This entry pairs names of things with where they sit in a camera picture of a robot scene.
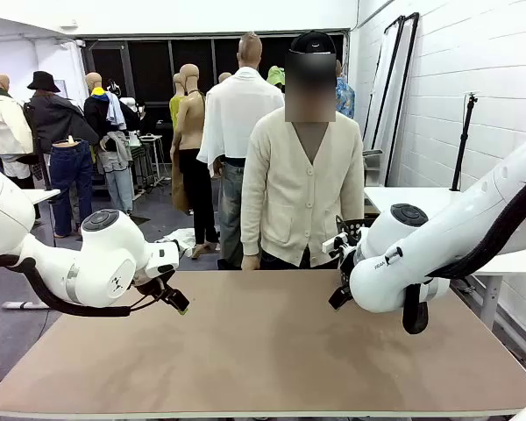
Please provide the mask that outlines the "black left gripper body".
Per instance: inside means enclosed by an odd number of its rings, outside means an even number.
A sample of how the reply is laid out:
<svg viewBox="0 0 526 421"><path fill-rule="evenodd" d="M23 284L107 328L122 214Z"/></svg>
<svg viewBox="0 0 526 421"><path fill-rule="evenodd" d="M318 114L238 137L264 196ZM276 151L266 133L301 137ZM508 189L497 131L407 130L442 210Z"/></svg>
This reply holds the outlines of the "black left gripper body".
<svg viewBox="0 0 526 421"><path fill-rule="evenodd" d="M133 286L144 296L152 296L155 300L170 303L175 300L175 291L168 282L174 274L175 270L172 269L152 279L137 278L133 281Z"/></svg>

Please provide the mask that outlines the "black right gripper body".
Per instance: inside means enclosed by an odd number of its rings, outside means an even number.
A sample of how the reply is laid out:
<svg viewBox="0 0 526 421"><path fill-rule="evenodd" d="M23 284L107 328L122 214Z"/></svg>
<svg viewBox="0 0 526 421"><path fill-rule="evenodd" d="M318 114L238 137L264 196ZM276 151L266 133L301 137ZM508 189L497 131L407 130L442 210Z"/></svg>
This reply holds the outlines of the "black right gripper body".
<svg viewBox="0 0 526 421"><path fill-rule="evenodd" d="M350 246L343 244L339 251L339 270L341 282L348 285L351 273L355 266L360 262L360 246Z"/></svg>

